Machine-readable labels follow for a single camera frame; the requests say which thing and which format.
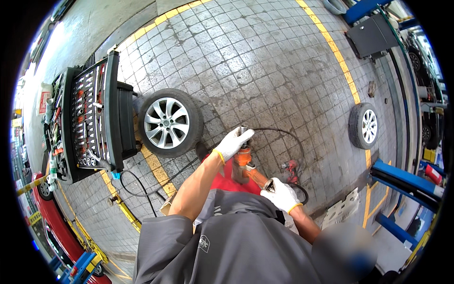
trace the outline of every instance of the fire extinguisher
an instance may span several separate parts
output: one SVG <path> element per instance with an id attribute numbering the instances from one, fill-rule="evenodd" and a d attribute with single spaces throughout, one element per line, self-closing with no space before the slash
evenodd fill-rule
<path id="1" fill-rule="evenodd" d="M 440 185 L 442 179 L 441 175 L 430 165 L 426 166 L 425 174 L 426 176 L 430 177 L 430 179 L 433 180 L 436 185 Z"/>

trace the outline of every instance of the red car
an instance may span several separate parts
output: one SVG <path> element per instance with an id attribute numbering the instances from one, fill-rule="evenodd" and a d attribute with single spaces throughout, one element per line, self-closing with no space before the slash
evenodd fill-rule
<path id="1" fill-rule="evenodd" d="M 41 172 L 33 174 L 33 180 L 42 176 Z M 74 263 L 84 253 L 83 247 L 76 239 L 72 229 L 65 222 L 54 200 L 54 194 L 49 191 L 47 183 L 35 186 L 33 195 L 36 200 L 36 206 L 42 216 L 47 242 L 55 255 L 59 257 L 61 263 L 71 270 Z M 101 265 L 93 272 L 88 283 L 112 284 L 110 279 L 104 274 L 104 268 Z"/>

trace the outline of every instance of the hand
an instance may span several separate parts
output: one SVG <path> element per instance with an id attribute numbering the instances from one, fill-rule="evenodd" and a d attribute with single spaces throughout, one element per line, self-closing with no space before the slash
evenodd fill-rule
<path id="1" fill-rule="evenodd" d="M 273 180 L 274 192 L 262 190 L 260 195 L 268 198 L 277 208 L 285 210 L 287 213 L 298 205 L 302 205 L 296 197 L 295 191 L 288 185 L 282 183 L 278 178 Z"/>
<path id="2" fill-rule="evenodd" d="M 227 134 L 219 145 L 213 149 L 213 152 L 217 152 L 221 156 L 224 164 L 238 152 L 244 142 L 254 135 L 254 130 L 252 129 L 247 130 L 241 136 L 238 136 L 239 132 L 240 127 L 238 126 Z"/>

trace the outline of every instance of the tool cart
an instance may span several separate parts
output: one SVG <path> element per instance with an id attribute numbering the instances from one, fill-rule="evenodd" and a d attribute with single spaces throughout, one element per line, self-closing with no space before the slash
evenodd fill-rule
<path id="1" fill-rule="evenodd" d="M 72 184 L 105 169 L 117 176 L 137 154 L 131 85 L 117 82 L 119 55 L 111 51 L 93 66 L 68 68 L 54 81 L 44 134 L 50 174 Z"/>

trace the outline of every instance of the black cable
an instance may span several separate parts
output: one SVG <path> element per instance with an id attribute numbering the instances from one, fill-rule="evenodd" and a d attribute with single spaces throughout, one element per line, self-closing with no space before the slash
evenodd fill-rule
<path id="1" fill-rule="evenodd" d="M 282 129 L 279 129 L 279 128 L 273 128 L 273 127 L 259 127 L 259 128 L 254 128 L 254 130 L 275 130 L 275 131 L 280 131 L 280 132 L 284 132 L 284 133 L 289 134 L 291 137 L 293 137 L 298 142 L 298 145 L 300 146 L 300 150 L 301 150 L 301 155 L 303 155 L 303 145 L 301 144 L 301 142 L 298 139 L 298 137 L 296 135 L 294 135 L 292 132 L 287 131 L 287 130 L 282 130 Z M 296 175 L 297 176 L 298 176 L 298 173 L 300 172 L 301 164 L 302 164 L 302 162 L 298 163 L 298 168 L 296 170 Z M 300 186 L 299 184 L 291 183 L 291 182 L 288 182 L 287 184 L 289 184 L 291 187 L 297 187 L 303 192 L 304 201 L 301 202 L 303 205 L 305 205 L 309 201 L 309 195 L 307 194 L 307 191 L 302 186 Z"/>
<path id="2" fill-rule="evenodd" d="M 123 184 L 123 180 L 122 180 L 122 176 L 123 176 L 123 173 L 130 173 L 133 175 L 133 177 L 139 182 L 140 186 L 142 187 L 142 189 L 145 191 L 145 194 L 147 194 L 147 191 L 145 189 L 145 187 L 143 186 L 142 182 L 137 178 L 137 176 L 135 174 L 133 174 L 130 170 L 126 169 L 124 171 L 121 172 L 120 174 L 120 183 L 121 183 L 121 186 L 123 186 L 124 190 L 131 193 L 129 190 L 126 189 L 126 187 L 124 186 Z M 154 207 L 153 207 L 153 204 L 151 203 L 151 200 L 150 200 L 150 197 L 147 195 L 147 199 L 148 199 L 148 203 L 150 203 L 150 206 L 151 206 L 151 210 L 153 211 L 153 214 L 155 217 L 157 217 L 156 215 L 156 211 L 154 211 Z"/>
<path id="3" fill-rule="evenodd" d="M 290 136 L 292 136 L 299 144 L 300 146 L 300 150 L 301 150 L 301 155 L 303 155 L 303 145 L 301 144 L 301 142 L 299 141 L 298 137 L 296 135 L 294 135 L 293 133 L 291 133 L 290 131 L 287 131 L 287 130 L 282 130 L 282 129 L 279 129 L 279 128 L 273 128 L 273 127 L 259 127 L 259 128 L 254 128 L 253 130 L 274 130 L 274 131 L 280 131 L 280 132 L 284 132 L 284 133 L 287 133 L 289 134 Z M 210 147 L 210 149 L 216 147 L 216 145 L 219 144 L 219 143 L 216 143 L 215 145 L 213 145 L 212 147 Z M 197 161 L 198 158 L 195 158 L 194 160 L 190 161 L 186 166 L 184 166 L 181 170 L 179 170 L 176 174 L 174 174 L 172 177 L 170 177 L 164 184 L 161 184 L 161 187 L 167 185 L 168 183 L 170 183 L 175 177 L 177 177 L 178 175 L 180 175 L 185 169 L 187 169 L 190 165 L 192 165 L 195 161 Z M 301 162 L 298 163 L 298 168 L 296 170 L 296 175 L 298 175 L 299 171 L 301 169 Z M 129 191 L 123 184 L 123 180 L 122 180 L 122 176 L 123 176 L 123 173 L 124 172 L 129 172 L 130 174 L 132 174 L 134 176 L 135 179 L 137 179 L 139 181 L 139 184 L 140 186 L 142 187 L 142 189 L 144 190 L 145 194 L 135 194 L 135 193 L 132 193 L 131 191 Z M 127 191 L 129 194 L 133 195 L 133 196 L 137 196 L 137 197 L 147 197 L 148 200 L 149 200 L 149 196 L 156 193 L 159 195 L 160 198 L 162 198 L 164 201 L 166 200 L 159 192 L 158 192 L 158 189 L 157 190 L 154 190 L 152 192 L 149 192 L 147 193 L 147 191 L 145 190 L 144 186 L 142 185 L 142 183 L 140 182 L 140 180 L 138 179 L 138 177 L 133 174 L 131 171 L 129 170 L 124 170 L 123 172 L 120 173 L 120 183 L 121 183 L 121 186 L 123 187 L 123 189 L 125 191 Z M 307 203 L 307 201 L 309 200 L 309 195 L 307 194 L 307 191 L 300 185 L 298 184 L 294 184 L 294 183 L 288 183 L 290 186 L 293 186 L 293 187 L 297 187 L 299 188 L 303 194 L 304 194 L 304 201 L 302 202 L 303 205 Z"/>

